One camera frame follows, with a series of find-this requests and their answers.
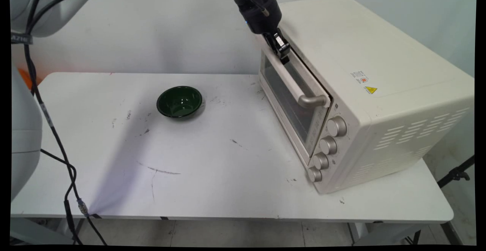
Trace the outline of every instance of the orange object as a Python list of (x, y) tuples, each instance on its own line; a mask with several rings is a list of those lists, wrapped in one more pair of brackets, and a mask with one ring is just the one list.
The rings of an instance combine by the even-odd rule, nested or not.
[[(25, 84), (27, 85), (27, 87), (30, 90), (31, 87), (32, 87), (32, 81), (30, 80), (29, 73), (26, 72), (26, 71), (24, 71), (24, 70), (22, 70), (22, 69), (18, 69), (18, 70), (19, 70), (19, 73), (21, 73), (22, 79), (24, 80)], [(37, 81), (37, 85), (39, 85), (40, 82), (42, 81), (42, 79), (40, 79), (39, 77), (37, 77), (36, 81)]]

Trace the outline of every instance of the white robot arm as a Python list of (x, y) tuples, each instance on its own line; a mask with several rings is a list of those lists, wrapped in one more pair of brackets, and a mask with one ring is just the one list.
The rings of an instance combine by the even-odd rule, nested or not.
[[(35, 12), (53, 0), (40, 0)], [(34, 26), (31, 35), (43, 38), (53, 35), (68, 23), (88, 0), (64, 0), (49, 9)], [(33, 0), (10, 0), (10, 29), (24, 33)]]

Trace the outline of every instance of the sticker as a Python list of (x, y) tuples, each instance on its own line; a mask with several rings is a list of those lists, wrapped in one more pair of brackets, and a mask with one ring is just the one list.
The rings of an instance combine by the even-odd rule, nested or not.
[(358, 82), (358, 85), (363, 87), (368, 94), (374, 94), (378, 88), (371, 87), (373, 84), (372, 79), (370, 79), (363, 71), (355, 71), (351, 73), (351, 77)]
[(360, 84), (367, 83), (369, 81), (369, 78), (366, 76), (365, 73), (363, 73), (363, 71), (356, 71), (354, 73), (351, 73), (351, 75)]
[(365, 87), (368, 92), (370, 92), (371, 94), (373, 94), (373, 92), (376, 92), (376, 90), (378, 90), (378, 88), (372, 88), (372, 87)]

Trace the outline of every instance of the tripod stand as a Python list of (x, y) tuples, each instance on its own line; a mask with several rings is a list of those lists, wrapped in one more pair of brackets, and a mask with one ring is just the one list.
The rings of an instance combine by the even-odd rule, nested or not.
[[(466, 169), (470, 168), (472, 165), (474, 165), (474, 155), (471, 156), (469, 159), (467, 159), (464, 163), (462, 163), (460, 166), (456, 166), (455, 168), (451, 169), (447, 175), (444, 176), (444, 178), (440, 179), (437, 184), (439, 185), (440, 188), (445, 187), (448, 183), (450, 183), (452, 180), (459, 181), (461, 178), (464, 178), (466, 181), (469, 181), (469, 175), (465, 172)], [(453, 235), (452, 228), (450, 222), (447, 222), (445, 224), (442, 224), (442, 229), (444, 229), (444, 232), (446, 232), (447, 238), (453, 245), (458, 245), (460, 244), (459, 239), (456, 239), (456, 236)], [(415, 235), (413, 236), (413, 239), (410, 237), (406, 237), (405, 240), (408, 242), (408, 244), (418, 244), (418, 239), (420, 238), (420, 230), (415, 232)]]

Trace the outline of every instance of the white wall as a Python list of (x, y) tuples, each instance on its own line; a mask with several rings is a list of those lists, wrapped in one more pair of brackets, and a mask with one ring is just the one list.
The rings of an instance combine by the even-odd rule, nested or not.
[[(476, 0), (357, 1), (474, 77)], [(257, 73), (260, 51), (252, 39), (233, 0), (89, 0), (61, 31), (35, 39), (31, 52), (40, 77), (53, 71)], [(12, 52), (14, 64), (26, 68), (22, 47)], [(469, 114), (426, 160), (439, 179), (472, 154)], [(444, 192), (457, 232), (475, 244), (474, 180), (452, 182)]]

